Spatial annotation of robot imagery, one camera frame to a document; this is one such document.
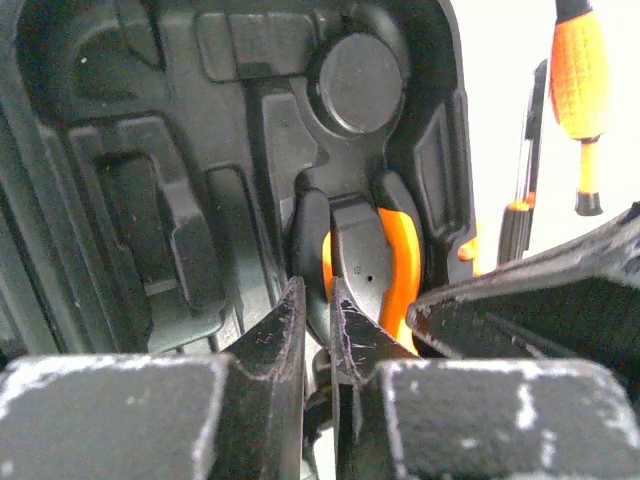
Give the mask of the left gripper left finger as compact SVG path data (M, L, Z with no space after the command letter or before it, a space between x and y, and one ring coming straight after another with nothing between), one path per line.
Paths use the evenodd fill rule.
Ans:
M23 357L1 376L5 479L296 479L305 286L220 353Z

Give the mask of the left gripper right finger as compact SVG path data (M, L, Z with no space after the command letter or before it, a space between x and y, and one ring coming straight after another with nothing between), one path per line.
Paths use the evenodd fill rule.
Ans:
M585 360L421 359L330 295L340 479L635 479L623 388Z

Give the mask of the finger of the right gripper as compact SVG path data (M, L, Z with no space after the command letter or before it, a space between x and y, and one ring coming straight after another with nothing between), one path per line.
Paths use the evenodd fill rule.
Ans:
M431 290L408 310L450 358L582 358L639 387L639 205L563 245Z

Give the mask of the orange handled needle-nose pliers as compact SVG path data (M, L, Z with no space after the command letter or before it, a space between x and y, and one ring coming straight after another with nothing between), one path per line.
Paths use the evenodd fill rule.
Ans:
M415 353L406 314L420 292L423 250L419 212L393 170L374 178L369 197L302 190L291 224L290 261L293 275L305 281L307 318L318 343L330 343L331 284L339 277L357 307Z

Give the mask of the black plastic tool case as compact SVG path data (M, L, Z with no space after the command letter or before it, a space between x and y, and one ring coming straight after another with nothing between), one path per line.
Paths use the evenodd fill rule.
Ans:
M295 276L299 193L386 170L420 291L469 279L449 1L5 1L1 358L222 350Z

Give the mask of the small orange black precision screwdriver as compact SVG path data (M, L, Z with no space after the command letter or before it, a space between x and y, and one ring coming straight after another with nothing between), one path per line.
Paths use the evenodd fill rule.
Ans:
M579 182L575 211L583 217L593 217L603 213L600 202L599 143L597 140L584 140L580 145Z

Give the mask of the orange grip bit screwdriver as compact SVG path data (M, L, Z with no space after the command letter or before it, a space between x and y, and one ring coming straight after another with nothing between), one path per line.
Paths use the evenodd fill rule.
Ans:
M555 1L550 89L567 136L593 143L606 131L610 75L604 33L589 1Z

